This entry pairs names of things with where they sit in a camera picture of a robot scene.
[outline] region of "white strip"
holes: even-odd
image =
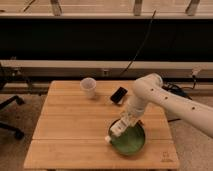
[[[52,61],[52,60],[0,60],[7,67],[36,68],[126,68],[129,61]],[[133,69],[206,69],[213,70],[213,62],[134,62]]]

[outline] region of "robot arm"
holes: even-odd
[[[110,128],[112,133],[120,136],[127,127],[134,126],[143,115],[147,103],[153,102],[213,137],[213,108],[167,92],[162,86],[163,81],[157,74],[137,79],[123,116]]]

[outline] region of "dark green plate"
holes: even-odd
[[[110,143],[122,155],[137,153],[145,143],[145,132],[139,122],[134,127],[128,127],[120,137],[113,136],[110,129],[108,134],[111,137]]]

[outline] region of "gray floor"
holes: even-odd
[[[10,95],[0,95],[0,102]],[[21,95],[26,104],[12,103],[0,111],[0,120],[19,127],[26,137],[17,141],[12,133],[0,129],[0,171],[23,171],[23,162],[38,120],[45,96]],[[213,97],[193,97],[194,100],[213,106]],[[187,123],[170,123],[180,159],[180,171],[212,171],[213,141]]]

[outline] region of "paper cup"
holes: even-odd
[[[96,88],[96,80],[93,78],[84,78],[80,82],[80,87],[84,91],[86,97],[88,99],[95,98],[95,88]]]

